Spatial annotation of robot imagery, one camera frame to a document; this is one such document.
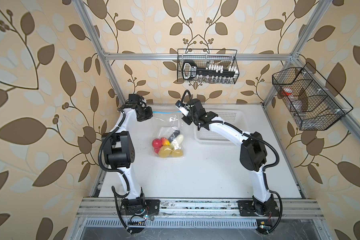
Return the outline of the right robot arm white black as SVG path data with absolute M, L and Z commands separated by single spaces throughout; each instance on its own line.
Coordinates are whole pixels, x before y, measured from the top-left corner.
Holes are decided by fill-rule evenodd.
M 188 103 L 184 103 L 183 100 L 177 101 L 176 107 L 183 114 L 182 120 L 187 125 L 194 124 L 198 130 L 206 129 L 218 133 L 240 147 L 240 163 L 250 172 L 253 185 L 253 205 L 250 210 L 260 217 L 267 216 L 269 221 L 272 211 L 278 211 L 278 218 L 274 224 L 260 224 L 257 228 L 261 235 L 272 234 L 281 222 L 283 203 L 280 194 L 269 188 L 266 169 L 279 164 L 280 156 L 277 150 L 264 141 L 260 133 L 245 132 L 226 122 L 218 114 L 207 112 L 198 99 L 190 100 Z

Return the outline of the dark toy eggplant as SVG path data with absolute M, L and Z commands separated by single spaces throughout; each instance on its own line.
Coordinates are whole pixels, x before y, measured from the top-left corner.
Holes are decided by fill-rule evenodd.
M 170 137 L 168 138 L 169 142 L 171 143 L 173 140 L 175 140 L 175 138 L 180 135 L 181 132 L 180 130 L 175 130 L 173 131 L 173 133 L 170 135 Z

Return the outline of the red toy apple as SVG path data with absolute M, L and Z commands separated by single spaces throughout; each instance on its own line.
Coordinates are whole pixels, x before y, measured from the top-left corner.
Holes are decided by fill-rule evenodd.
M 157 148 L 161 148 L 162 147 L 162 140 L 161 139 L 154 139 L 153 141 L 152 141 L 152 147 L 154 148 L 154 149 L 157 149 Z

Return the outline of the yellow toy potato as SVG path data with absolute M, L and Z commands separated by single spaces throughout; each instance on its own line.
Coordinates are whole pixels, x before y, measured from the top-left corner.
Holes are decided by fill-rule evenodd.
M 172 153 L 172 148 L 169 145 L 164 145 L 160 148 L 158 155 L 160 158 L 167 158 Z
M 184 152 L 181 149 L 176 149 L 171 152 L 171 157 L 178 158 L 182 157 L 184 155 Z

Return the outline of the white toy radish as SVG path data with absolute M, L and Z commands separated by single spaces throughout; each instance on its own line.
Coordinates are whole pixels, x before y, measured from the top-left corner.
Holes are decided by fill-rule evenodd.
M 184 135 L 180 134 L 172 140 L 170 146 L 173 150 L 178 150 L 181 148 L 183 141 L 184 141 Z

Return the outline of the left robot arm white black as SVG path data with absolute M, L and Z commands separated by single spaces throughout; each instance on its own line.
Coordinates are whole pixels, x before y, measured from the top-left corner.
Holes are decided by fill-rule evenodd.
M 143 188 L 136 180 L 133 162 L 135 161 L 135 148 L 128 125 L 131 122 L 143 122 L 153 116 L 152 108 L 146 101 L 129 100 L 121 108 L 119 119 L 109 133 L 102 135 L 99 148 L 98 162 L 104 172 L 117 173 L 125 193 L 119 194 L 115 186 L 111 186 L 114 195 L 117 215 L 125 230 L 133 235 L 136 232 L 123 220 L 121 208 L 125 207 L 126 214 L 132 217 L 146 219 L 149 207 L 146 204 Z

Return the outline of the clear zip top bag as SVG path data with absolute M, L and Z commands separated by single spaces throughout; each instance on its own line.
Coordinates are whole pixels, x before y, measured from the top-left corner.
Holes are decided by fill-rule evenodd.
M 181 114 L 180 111 L 176 111 L 176 112 L 154 111 L 153 118 L 152 118 L 152 124 L 154 127 L 154 134 L 153 134 L 152 141 L 154 139 L 161 139 L 161 138 L 168 139 L 170 137 L 170 135 L 173 133 L 173 131 L 175 131 L 175 130 L 180 130 L 181 134 L 184 135 L 184 141 L 185 141 L 185 133 L 182 129 L 182 127 L 183 127 L 182 116 L 183 115 Z M 180 149 L 184 152 L 183 143 L 182 143 Z

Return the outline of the red yellow toy mango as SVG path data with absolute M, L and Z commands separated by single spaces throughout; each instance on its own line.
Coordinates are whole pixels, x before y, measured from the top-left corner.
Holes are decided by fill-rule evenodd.
M 170 145 L 170 141 L 167 138 L 161 138 L 161 141 L 162 141 L 163 146 L 169 146 Z

